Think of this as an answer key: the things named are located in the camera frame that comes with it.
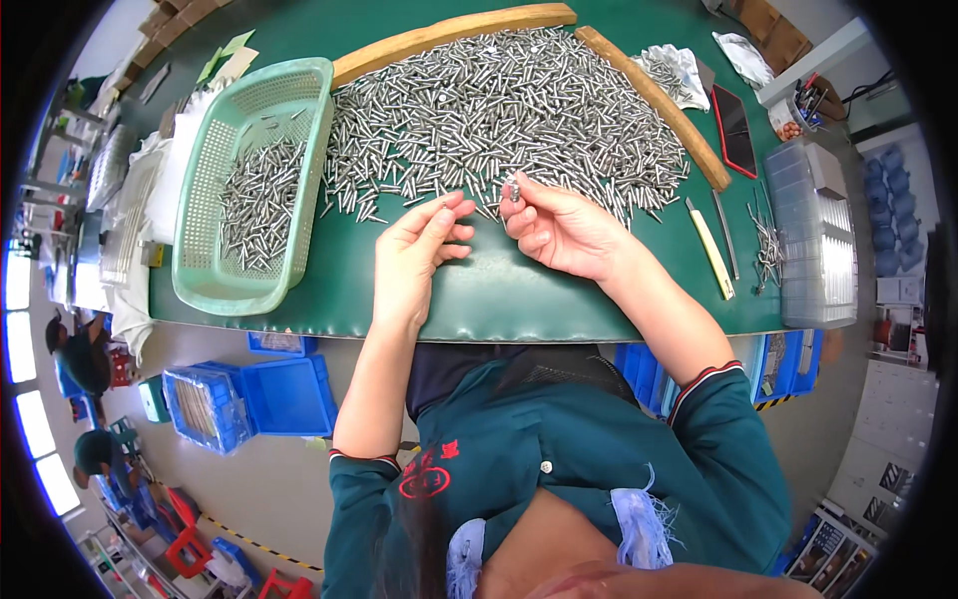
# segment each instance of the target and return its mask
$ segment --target light blue fringed cloth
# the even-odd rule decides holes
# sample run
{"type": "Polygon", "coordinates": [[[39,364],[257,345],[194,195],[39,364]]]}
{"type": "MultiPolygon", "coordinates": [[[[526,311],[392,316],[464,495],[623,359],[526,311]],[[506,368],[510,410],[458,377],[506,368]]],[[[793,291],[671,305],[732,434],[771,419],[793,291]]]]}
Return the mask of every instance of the light blue fringed cloth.
{"type": "MultiPolygon", "coordinates": [[[[649,467],[649,484],[643,489],[613,489],[612,508],[622,529],[622,544],[617,559],[621,565],[655,570],[672,565],[669,541],[675,510],[649,494],[655,482],[655,470],[649,467]]],[[[482,550],[486,521],[472,519],[456,531],[445,556],[445,594],[449,599],[471,599],[482,570],[482,550]]]]}

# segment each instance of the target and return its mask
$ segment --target workbench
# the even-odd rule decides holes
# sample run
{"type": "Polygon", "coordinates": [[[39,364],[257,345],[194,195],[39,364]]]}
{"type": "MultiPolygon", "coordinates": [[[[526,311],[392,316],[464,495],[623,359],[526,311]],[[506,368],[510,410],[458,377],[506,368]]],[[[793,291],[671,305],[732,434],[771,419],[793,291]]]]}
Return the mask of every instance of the workbench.
{"type": "MultiPolygon", "coordinates": [[[[247,45],[260,52],[250,70],[292,58],[339,58],[389,35],[425,27],[439,20],[472,12],[491,11],[522,3],[467,0],[448,3],[422,0],[319,2],[247,2],[237,0],[213,12],[164,51],[124,94],[123,122],[141,136],[156,130],[160,116],[194,88],[196,75],[218,45],[233,35],[256,28],[247,45]],[[171,72],[146,106],[140,91],[165,63],[171,72]]],[[[627,55],[653,44],[688,47],[716,73],[716,83],[741,97],[751,127],[752,143],[762,173],[762,158],[779,144],[765,110],[735,73],[712,31],[745,31],[727,18],[708,13],[699,0],[592,0],[567,3],[578,15],[577,26],[591,25],[627,55]]],[[[712,111],[689,109],[685,114],[709,145],[720,153],[719,132],[712,111]]],[[[663,224],[640,217],[632,233],[640,239],[685,288],[718,321],[727,334],[752,334],[783,329],[780,294],[766,286],[754,294],[758,276],[753,267],[759,241],[745,204],[753,199],[756,181],[731,169],[732,184],[721,195],[735,245],[741,279],[736,296],[724,301],[688,209],[675,202],[660,216],[663,224]]],[[[701,170],[678,188],[705,217],[722,255],[726,256],[719,217],[701,170]]],[[[399,201],[380,202],[378,216],[395,222],[405,211],[399,201]]],[[[476,228],[471,256],[444,265],[434,278],[432,308],[421,339],[436,341],[623,341],[640,335],[618,308],[590,281],[549,270],[523,256],[502,225],[478,215],[467,219],[476,228]]],[[[362,337],[373,308],[376,237],[384,225],[356,224],[353,218],[330,212],[313,225],[306,275],[276,310],[257,316],[223,317],[183,304],[173,291],[170,255],[149,276],[149,312],[157,320],[188,324],[280,331],[330,337],[362,337]]]]}

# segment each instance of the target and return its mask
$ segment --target yellow utility knife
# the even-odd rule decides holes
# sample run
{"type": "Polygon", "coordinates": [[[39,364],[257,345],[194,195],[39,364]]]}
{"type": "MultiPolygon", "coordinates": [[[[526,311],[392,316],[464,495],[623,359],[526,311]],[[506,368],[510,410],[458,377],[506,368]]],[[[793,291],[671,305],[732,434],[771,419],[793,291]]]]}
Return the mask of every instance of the yellow utility knife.
{"type": "Polygon", "coordinates": [[[692,215],[692,222],[696,224],[698,236],[702,239],[702,245],[705,246],[705,253],[709,256],[709,262],[712,263],[712,270],[716,273],[718,287],[721,289],[722,297],[730,300],[735,297],[735,290],[732,288],[732,279],[728,277],[728,270],[725,268],[725,262],[719,254],[719,247],[715,239],[712,238],[712,232],[709,231],[709,225],[705,223],[702,213],[696,210],[692,201],[685,198],[685,205],[689,208],[689,214],[692,215]]]}

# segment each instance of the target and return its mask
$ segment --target grey floor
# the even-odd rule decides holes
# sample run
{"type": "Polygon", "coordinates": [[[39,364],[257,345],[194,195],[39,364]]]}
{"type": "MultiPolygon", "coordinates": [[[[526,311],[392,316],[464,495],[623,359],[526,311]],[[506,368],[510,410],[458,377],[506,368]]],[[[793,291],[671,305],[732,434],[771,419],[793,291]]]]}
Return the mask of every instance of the grey floor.
{"type": "MultiPolygon", "coordinates": [[[[859,318],[843,330],[840,359],[821,368],[815,390],[802,398],[760,413],[772,447],[792,493],[794,531],[800,531],[818,501],[832,484],[855,421],[868,363],[872,308],[875,305],[874,260],[868,217],[858,183],[857,154],[843,137],[824,133],[816,140],[836,153],[846,165],[846,182],[858,238],[859,318]]],[[[360,341],[323,339],[320,352],[331,373],[338,403],[346,394],[360,341]]],[[[604,348],[604,353],[611,348],[604,348]]],[[[189,365],[215,359],[244,365],[261,361],[246,350],[245,333],[188,325],[158,323],[144,355],[146,376],[169,365],[189,365]]],[[[260,435],[236,454],[220,457],[180,438],[172,425],[146,420],[135,388],[107,392],[104,408],[110,422],[126,415],[140,433],[144,455],[157,477],[167,485],[183,486],[211,518],[242,535],[291,558],[322,566],[330,528],[332,497],[326,452],[299,437],[260,435]]],[[[418,432],[406,422],[403,440],[418,441],[418,432]]],[[[232,536],[202,520],[208,537],[232,536]]],[[[247,555],[263,574],[271,567],[289,576],[320,581],[322,574],[282,560],[242,541],[247,555]]]]}

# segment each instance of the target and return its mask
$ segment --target yellow black floor tape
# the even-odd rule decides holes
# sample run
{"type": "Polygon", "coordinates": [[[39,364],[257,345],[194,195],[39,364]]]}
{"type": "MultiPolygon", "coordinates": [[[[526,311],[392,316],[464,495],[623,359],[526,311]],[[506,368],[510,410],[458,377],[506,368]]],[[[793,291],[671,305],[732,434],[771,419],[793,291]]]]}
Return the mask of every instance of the yellow black floor tape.
{"type": "Polygon", "coordinates": [[[761,412],[761,411],[764,410],[764,409],[769,409],[770,407],[775,407],[776,405],[780,405],[780,404],[782,404],[782,403],[785,403],[785,402],[787,402],[787,401],[790,400],[790,399],[791,399],[791,396],[790,396],[790,395],[786,395],[786,396],[784,396],[783,398],[779,398],[779,399],[777,399],[777,400],[772,400],[771,402],[756,403],[756,404],[755,404],[755,411],[756,411],[756,412],[761,412]]]}
{"type": "Polygon", "coordinates": [[[321,567],[316,567],[315,565],[309,565],[309,564],[307,564],[306,562],[300,562],[299,560],[294,560],[294,559],[292,559],[291,557],[289,557],[288,555],[284,555],[284,554],[280,553],[279,551],[274,551],[274,550],[270,549],[269,547],[267,547],[267,546],[264,545],[264,544],[261,544],[261,543],[258,543],[258,542],[256,542],[256,541],[253,541],[252,539],[249,539],[249,538],[247,538],[247,537],[241,535],[241,534],[238,533],[237,531],[233,530],[232,528],[226,526],[226,525],[223,524],[222,522],[219,522],[219,521],[216,521],[216,520],[210,518],[210,516],[207,515],[207,514],[202,514],[201,516],[203,516],[205,519],[209,520],[210,522],[212,522],[213,524],[215,524],[215,525],[218,526],[219,528],[222,528],[223,530],[225,530],[225,531],[228,532],[229,534],[233,535],[233,536],[236,537],[237,539],[243,539],[244,542],[248,542],[249,544],[253,545],[253,546],[256,547],[257,549],[262,549],[262,550],[265,551],[266,553],[271,553],[271,554],[275,555],[276,557],[280,558],[281,560],[286,560],[287,562],[290,562],[290,563],[292,563],[292,564],[301,565],[301,566],[304,567],[305,569],[307,569],[307,570],[312,570],[313,572],[322,572],[322,571],[323,571],[323,568],[321,568],[321,567]]]}

